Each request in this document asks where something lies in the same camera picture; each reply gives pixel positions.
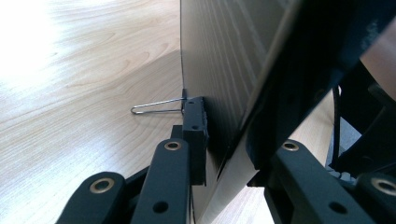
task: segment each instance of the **light wood surface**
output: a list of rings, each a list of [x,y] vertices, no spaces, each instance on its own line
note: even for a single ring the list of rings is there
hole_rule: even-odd
[[[179,1],[11,1],[0,10],[0,222],[53,223],[85,178],[134,174],[181,123],[129,111],[181,94]],[[331,120],[313,124],[330,138]],[[215,222],[268,223],[263,209],[262,189],[245,188]]]

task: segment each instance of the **dark board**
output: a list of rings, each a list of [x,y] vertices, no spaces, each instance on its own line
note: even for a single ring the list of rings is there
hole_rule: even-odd
[[[391,0],[182,0],[184,88],[205,97],[217,166],[248,123],[253,163],[270,156],[394,13]]]

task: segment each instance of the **wooden table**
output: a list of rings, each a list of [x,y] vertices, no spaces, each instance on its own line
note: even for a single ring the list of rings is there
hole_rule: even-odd
[[[179,1],[10,1],[1,8],[0,222],[53,223],[84,179],[136,173],[181,124],[179,114],[130,113],[132,105],[181,95]],[[294,135],[322,162],[329,100],[306,124],[319,128]],[[265,207],[262,189],[244,189],[215,222],[268,223]]]

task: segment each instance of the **black cable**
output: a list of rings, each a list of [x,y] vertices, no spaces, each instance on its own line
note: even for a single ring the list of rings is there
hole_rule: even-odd
[[[340,153],[340,110],[339,100],[340,92],[338,86],[332,88],[332,97],[334,99],[334,132],[332,143],[332,163],[329,165],[333,169],[337,167],[338,155]]]

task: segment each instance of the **silver metal clip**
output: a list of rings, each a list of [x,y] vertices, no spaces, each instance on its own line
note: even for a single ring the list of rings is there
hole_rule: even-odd
[[[133,113],[134,115],[141,115],[141,114],[149,114],[149,113],[167,113],[167,112],[178,112],[178,111],[181,112],[181,108],[180,109],[165,109],[165,110],[146,110],[146,111],[134,111],[134,110],[137,108],[140,108],[140,107],[147,107],[147,106],[152,106],[152,105],[162,105],[162,104],[168,104],[168,103],[172,103],[175,101],[182,101],[182,100],[186,100],[186,98],[177,98],[177,99],[172,99],[172,100],[167,100],[167,101],[151,103],[151,104],[147,104],[147,105],[135,105],[134,107],[132,107],[131,113]]]

